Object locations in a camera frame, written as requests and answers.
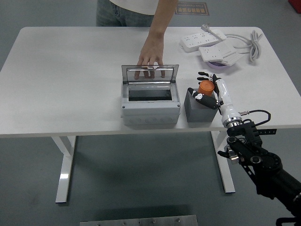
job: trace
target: white table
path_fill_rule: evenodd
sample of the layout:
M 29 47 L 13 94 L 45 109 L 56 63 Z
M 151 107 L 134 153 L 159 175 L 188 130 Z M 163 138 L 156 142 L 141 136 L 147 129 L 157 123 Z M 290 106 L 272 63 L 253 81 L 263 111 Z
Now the white table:
M 219 29 L 246 37 L 252 30 L 262 33 L 254 27 Z M 219 114 L 212 123 L 186 121 L 186 91 L 198 86 L 199 71 L 222 73 L 237 111 L 269 111 L 271 121 L 259 129 L 301 127 L 300 95 L 264 35 L 259 60 L 251 63 L 244 56 L 234 66 L 218 70 L 203 62 L 198 52 L 185 53 L 180 48 L 182 36 L 198 32 L 198 27 L 168 27 L 165 34 L 164 64 L 180 65 L 178 123 L 125 126 L 120 117 L 121 65 L 137 63 L 147 28 L 23 28 L 0 72 L 0 137 L 52 137 L 64 154 L 56 202 L 66 202 L 78 135 L 212 131 L 216 149 L 223 147 L 226 129 Z M 266 115 L 253 113 L 245 118 L 260 122 Z M 233 192 L 227 161 L 218 159 L 225 168 L 225 190 Z

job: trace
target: jeans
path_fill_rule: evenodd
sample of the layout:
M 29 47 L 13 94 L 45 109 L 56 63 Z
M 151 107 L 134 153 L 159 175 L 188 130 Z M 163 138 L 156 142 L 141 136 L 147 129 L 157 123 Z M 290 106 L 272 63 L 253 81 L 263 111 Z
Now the jeans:
M 109 0 L 97 0 L 96 26 L 149 27 L 153 17 L 121 8 Z

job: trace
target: white power strip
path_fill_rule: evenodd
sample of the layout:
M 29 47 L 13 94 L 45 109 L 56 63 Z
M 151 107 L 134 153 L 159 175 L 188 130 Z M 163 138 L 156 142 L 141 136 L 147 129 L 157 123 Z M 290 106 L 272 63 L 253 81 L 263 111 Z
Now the white power strip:
M 212 46 L 227 38 L 218 29 L 212 30 L 212 32 L 214 32 L 219 39 L 209 32 L 202 32 L 182 37 L 180 40 L 180 46 L 185 50 L 185 52 L 190 53 L 197 51 L 199 47 Z
M 232 66 L 243 56 L 227 40 L 198 50 L 204 62 L 218 62 L 227 66 Z

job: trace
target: electrical box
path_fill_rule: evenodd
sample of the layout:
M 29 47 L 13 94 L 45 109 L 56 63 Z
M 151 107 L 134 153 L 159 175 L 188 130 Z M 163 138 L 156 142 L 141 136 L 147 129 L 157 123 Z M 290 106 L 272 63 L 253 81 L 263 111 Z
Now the electrical box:
M 179 65 L 123 65 L 121 117 L 125 125 L 177 123 Z

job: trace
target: transparent lid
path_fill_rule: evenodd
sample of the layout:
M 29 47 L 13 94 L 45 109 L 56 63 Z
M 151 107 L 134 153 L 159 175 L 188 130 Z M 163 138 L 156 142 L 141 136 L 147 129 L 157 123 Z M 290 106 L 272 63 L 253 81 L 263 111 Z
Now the transparent lid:
M 123 84 L 175 83 L 179 65 L 123 65 Z

